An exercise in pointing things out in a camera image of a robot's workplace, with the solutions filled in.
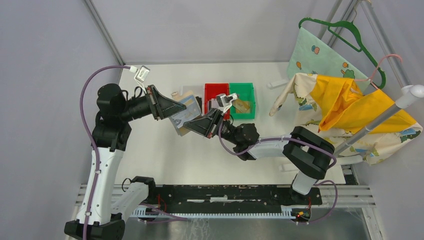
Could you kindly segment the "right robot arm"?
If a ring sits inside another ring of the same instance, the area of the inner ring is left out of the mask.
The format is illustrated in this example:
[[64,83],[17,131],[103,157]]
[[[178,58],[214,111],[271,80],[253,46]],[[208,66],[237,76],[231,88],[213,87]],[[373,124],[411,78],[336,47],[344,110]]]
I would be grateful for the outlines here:
[[296,126],[287,135],[262,138],[255,124],[234,126],[216,108],[200,118],[185,122],[183,126],[208,139],[218,136],[221,144],[224,141],[234,144],[232,149],[226,145],[223,148],[243,161],[287,158],[299,170],[288,191],[289,199],[295,204],[306,201],[312,187],[323,180],[327,170],[337,162],[334,146],[302,126]]

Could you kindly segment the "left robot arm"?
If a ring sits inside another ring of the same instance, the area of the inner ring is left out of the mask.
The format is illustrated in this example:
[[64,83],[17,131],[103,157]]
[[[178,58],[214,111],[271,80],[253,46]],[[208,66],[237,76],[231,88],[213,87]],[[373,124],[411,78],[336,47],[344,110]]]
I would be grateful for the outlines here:
[[127,92],[109,83],[97,92],[99,111],[95,127],[89,132],[92,163],[81,208],[74,220],[64,226],[64,233],[77,240],[121,240],[126,222],[138,205],[157,198],[152,177],[135,176],[129,188],[112,202],[115,179],[132,128],[130,122],[152,115],[167,119],[186,110],[183,103],[163,96],[154,85],[145,95],[127,98]]

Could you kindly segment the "beige card holder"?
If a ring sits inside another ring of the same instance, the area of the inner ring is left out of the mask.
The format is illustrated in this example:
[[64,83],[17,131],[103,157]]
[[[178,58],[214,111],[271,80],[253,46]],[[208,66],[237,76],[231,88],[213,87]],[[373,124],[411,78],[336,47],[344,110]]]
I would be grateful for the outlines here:
[[202,115],[202,110],[196,99],[194,93],[189,90],[184,94],[179,92],[173,92],[171,97],[174,101],[177,101],[186,106],[186,109],[172,115],[169,120],[172,123],[174,129],[179,136],[184,136],[190,132],[189,129],[184,127],[184,123],[199,118]]

